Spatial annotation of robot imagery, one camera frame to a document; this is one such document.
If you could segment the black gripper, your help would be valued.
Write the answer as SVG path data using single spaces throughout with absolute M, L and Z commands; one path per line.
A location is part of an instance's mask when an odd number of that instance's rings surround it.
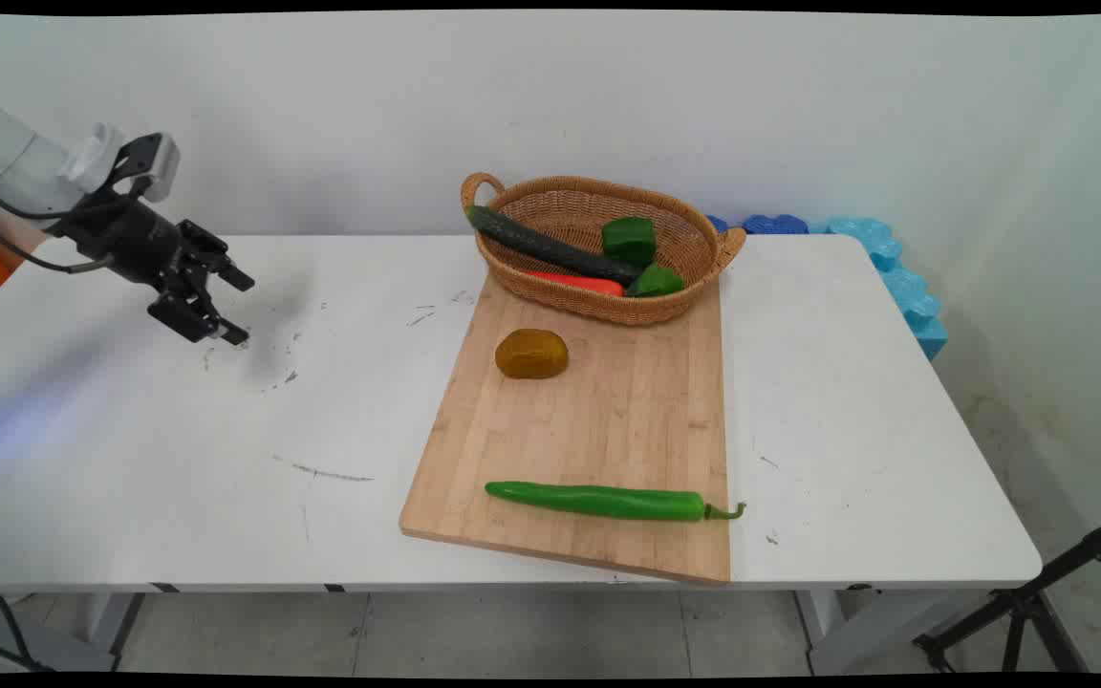
M 246 345 L 246 328 L 228 321 L 215 308 L 208 290 L 209 275 L 186 275 L 186 263 L 218 275 L 237 291 L 249 291 L 249 277 L 228 256 L 228 244 L 192 221 L 172 223 L 148 204 L 131 201 L 113 212 L 66 218 L 52 225 L 53 238 L 73 241 L 87 263 L 77 273 L 109 269 L 135 284 L 159 288 L 148 314 L 197 343 L 207 338 L 228 345 Z

